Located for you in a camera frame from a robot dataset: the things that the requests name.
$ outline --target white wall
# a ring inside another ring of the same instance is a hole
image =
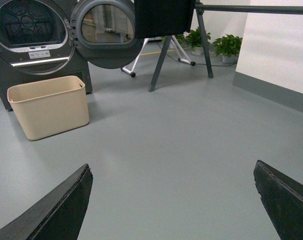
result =
[[[204,5],[250,5],[251,0],[200,0]],[[211,35],[211,42],[225,34],[242,37],[244,34],[247,13],[205,11],[203,14],[206,31]],[[194,11],[191,29],[198,27]]]
[[[303,6],[303,0],[251,0]],[[303,15],[249,13],[236,71],[303,94]]]

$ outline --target white tripod stand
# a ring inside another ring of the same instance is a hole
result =
[[[144,47],[146,46],[146,44],[150,41],[150,40],[153,40],[153,38],[145,38],[144,42],[143,42],[143,45],[142,45],[142,48],[141,48],[141,51],[140,53],[138,54],[138,56],[136,57],[134,63],[133,63],[133,66],[131,68],[131,70],[128,69],[128,66],[124,66],[121,68],[121,70],[125,73],[127,73],[128,75],[130,75],[132,78],[134,78],[136,76],[136,73],[134,72],[135,70],[135,67],[136,67],[136,64],[143,52],[143,49]],[[174,49],[176,50],[176,53],[178,55],[178,61],[180,62],[183,62],[183,63],[186,63],[186,64],[190,64],[192,66],[195,66],[195,62],[194,61],[191,61],[191,59],[189,58],[189,56],[186,54],[186,52],[184,51],[184,49],[182,48],[182,46],[180,45],[180,43],[177,41],[177,38],[172,35],[171,36],[171,40],[170,40],[170,43],[173,45]]]

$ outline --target horizontal metal bar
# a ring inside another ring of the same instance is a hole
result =
[[[195,8],[205,11],[303,15],[303,6],[204,5],[196,3]]]
[[[12,63],[11,65],[13,67],[21,67],[21,66],[30,66],[30,65],[59,62],[59,61],[62,62],[62,61],[68,61],[69,59],[70,59],[69,57],[60,57],[60,58],[52,58],[52,59],[46,59],[46,60],[18,62],[18,63]]]

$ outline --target gray baseboard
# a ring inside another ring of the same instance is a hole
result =
[[[235,73],[232,85],[303,113],[303,93],[240,72]]]

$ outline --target electrical cable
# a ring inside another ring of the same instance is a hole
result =
[[[159,45],[159,43],[157,42],[157,40],[155,39],[158,47],[162,50],[162,47]],[[175,62],[178,62],[180,64],[188,64],[186,62],[183,62],[183,61],[178,61],[176,59],[174,59],[173,57],[169,56],[167,53],[166,53],[166,56],[169,57],[170,59],[174,60]],[[211,65],[212,67],[231,67],[233,65],[235,65],[236,63],[233,63],[233,64],[230,64],[230,65]],[[206,63],[195,63],[195,65],[207,65]]]

